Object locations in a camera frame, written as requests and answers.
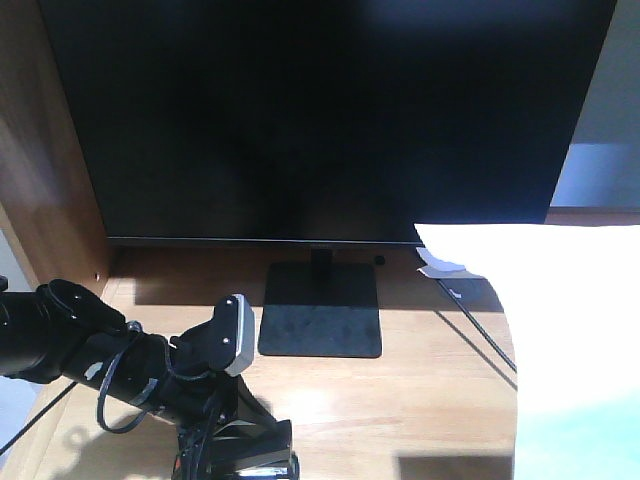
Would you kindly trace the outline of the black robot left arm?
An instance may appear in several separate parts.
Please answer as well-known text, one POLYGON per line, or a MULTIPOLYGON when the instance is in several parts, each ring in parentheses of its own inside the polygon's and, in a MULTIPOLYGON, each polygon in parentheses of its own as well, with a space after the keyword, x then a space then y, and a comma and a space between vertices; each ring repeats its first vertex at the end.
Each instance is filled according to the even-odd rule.
POLYGON ((143 330, 83 286, 55 279, 1 294, 1 373, 46 384, 60 377, 175 425, 173 477, 237 479, 247 469, 293 471, 291 425, 275 419, 242 374, 254 358, 246 298, 221 299, 179 336, 143 330))

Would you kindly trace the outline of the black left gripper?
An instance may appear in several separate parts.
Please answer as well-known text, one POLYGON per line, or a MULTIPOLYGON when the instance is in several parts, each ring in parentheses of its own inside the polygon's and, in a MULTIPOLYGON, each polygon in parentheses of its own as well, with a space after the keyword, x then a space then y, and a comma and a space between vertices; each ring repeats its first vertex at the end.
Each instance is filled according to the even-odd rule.
POLYGON ((214 371, 211 324, 200 324, 164 343, 164 413, 176 432, 202 425, 205 430, 246 422, 272 427, 276 420, 250 392, 241 374, 214 371))

